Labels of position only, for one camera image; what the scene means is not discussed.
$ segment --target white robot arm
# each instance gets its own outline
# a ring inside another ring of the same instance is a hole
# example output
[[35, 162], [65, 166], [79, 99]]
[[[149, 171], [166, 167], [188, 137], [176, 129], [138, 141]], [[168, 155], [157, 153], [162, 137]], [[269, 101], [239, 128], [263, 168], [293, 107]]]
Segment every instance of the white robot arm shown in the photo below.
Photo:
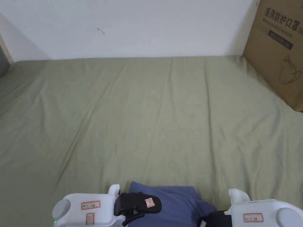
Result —
[[205, 227], [303, 227], [303, 211], [275, 199], [251, 201], [240, 190], [230, 189], [231, 207], [213, 212], [202, 221]]
[[54, 227], [120, 227], [144, 217], [146, 213], [159, 213], [161, 209], [158, 197], [120, 193], [119, 184], [114, 184], [107, 194], [75, 193], [65, 196], [55, 205], [52, 216]]

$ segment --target white label sticker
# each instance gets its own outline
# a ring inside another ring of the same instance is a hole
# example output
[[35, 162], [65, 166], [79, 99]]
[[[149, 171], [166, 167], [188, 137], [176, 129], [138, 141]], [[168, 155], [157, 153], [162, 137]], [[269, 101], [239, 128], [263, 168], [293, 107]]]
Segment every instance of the white label sticker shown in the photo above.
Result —
[[205, 227], [206, 226], [206, 222], [202, 221], [200, 227]]
[[86, 225], [93, 225], [95, 223], [95, 213], [88, 213], [86, 215]]
[[253, 213], [253, 214], [243, 214], [244, 222], [263, 222], [263, 214]]
[[146, 202], [147, 208], [155, 206], [154, 201], [152, 200], [152, 198], [146, 199], [145, 202]]
[[82, 210], [99, 208], [100, 206], [101, 206], [100, 201], [91, 201], [91, 202], [81, 203]]

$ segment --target white wall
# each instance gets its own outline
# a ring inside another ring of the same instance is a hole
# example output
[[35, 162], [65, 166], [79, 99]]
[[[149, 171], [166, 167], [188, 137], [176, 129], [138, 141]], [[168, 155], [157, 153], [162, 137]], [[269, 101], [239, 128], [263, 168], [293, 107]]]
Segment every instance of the white wall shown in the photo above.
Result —
[[14, 61], [241, 55], [257, 0], [0, 0]]

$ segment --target mattress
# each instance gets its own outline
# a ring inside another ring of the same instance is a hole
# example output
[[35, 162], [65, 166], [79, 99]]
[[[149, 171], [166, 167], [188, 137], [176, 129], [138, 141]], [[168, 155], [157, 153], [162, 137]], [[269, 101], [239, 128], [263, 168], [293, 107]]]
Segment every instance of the mattress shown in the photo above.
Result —
[[303, 114], [243, 57], [14, 63], [0, 78], [3, 226], [52, 226], [65, 195], [131, 181], [303, 208]]

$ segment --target blue cloth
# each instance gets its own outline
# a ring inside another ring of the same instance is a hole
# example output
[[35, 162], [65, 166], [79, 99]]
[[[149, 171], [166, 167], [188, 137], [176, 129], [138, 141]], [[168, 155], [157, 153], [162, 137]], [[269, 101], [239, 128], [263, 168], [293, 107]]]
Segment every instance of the blue cloth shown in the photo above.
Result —
[[165, 186], [149, 187], [132, 182], [129, 192], [143, 192], [157, 196], [162, 203], [158, 214], [145, 214], [143, 218], [132, 221], [129, 227], [154, 226], [197, 226], [200, 217], [216, 211], [215, 207], [202, 201], [193, 187]]

